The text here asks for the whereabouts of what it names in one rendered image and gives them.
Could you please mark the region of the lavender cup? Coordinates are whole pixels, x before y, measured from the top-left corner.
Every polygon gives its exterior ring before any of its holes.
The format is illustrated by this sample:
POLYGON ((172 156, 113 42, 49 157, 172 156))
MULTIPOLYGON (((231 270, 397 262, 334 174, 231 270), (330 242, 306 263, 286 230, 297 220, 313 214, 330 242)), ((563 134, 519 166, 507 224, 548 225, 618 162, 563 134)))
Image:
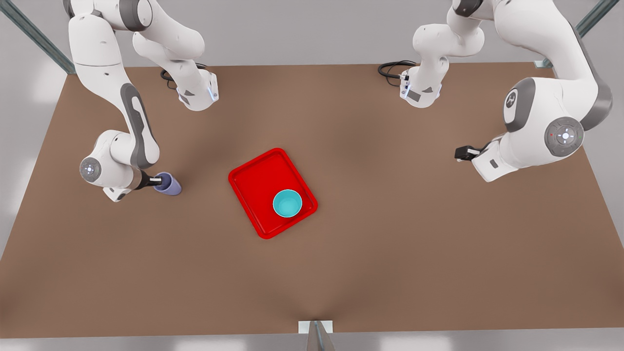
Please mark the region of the lavender cup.
POLYGON ((159 193, 175 196, 181 193, 181 185, 170 173, 159 173, 153 177, 154 182, 159 180, 157 185, 153 188, 159 193))

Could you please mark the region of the red rectangular tray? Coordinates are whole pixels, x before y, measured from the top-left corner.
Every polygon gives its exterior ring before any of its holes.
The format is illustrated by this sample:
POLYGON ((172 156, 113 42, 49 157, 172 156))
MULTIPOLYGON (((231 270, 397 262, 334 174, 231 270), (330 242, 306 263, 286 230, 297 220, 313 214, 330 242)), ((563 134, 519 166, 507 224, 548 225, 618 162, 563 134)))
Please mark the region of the red rectangular tray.
POLYGON ((309 217, 318 202, 285 150, 273 148, 230 171, 228 181, 260 238, 270 239, 309 217), (274 196, 284 189, 297 191, 301 211, 283 218, 273 210, 274 196))

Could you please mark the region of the silver frame post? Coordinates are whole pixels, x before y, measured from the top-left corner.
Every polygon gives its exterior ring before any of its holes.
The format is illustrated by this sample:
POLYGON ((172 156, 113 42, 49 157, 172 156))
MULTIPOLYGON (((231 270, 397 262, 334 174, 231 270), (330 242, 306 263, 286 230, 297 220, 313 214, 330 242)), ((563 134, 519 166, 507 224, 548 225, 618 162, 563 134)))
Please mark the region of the silver frame post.
POLYGON ((599 0, 597 4, 579 21, 575 29, 584 37, 620 0, 599 0))
POLYGON ((0 0, 0 11, 67 74, 76 74, 73 62, 11 0, 0 0))
POLYGON ((332 320, 298 321, 298 333, 307 334, 306 351, 336 351, 330 338, 332 320))

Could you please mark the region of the teal bowl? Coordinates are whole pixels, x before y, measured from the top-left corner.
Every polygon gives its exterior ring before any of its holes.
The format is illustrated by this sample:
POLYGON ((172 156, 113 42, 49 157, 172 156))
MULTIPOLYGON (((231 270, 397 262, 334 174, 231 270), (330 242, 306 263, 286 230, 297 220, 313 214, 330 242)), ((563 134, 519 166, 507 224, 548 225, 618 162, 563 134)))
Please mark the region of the teal bowl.
POLYGON ((301 211, 303 200, 301 195, 292 189, 279 191, 273 198, 273 210, 283 218, 291 218, 301 211))

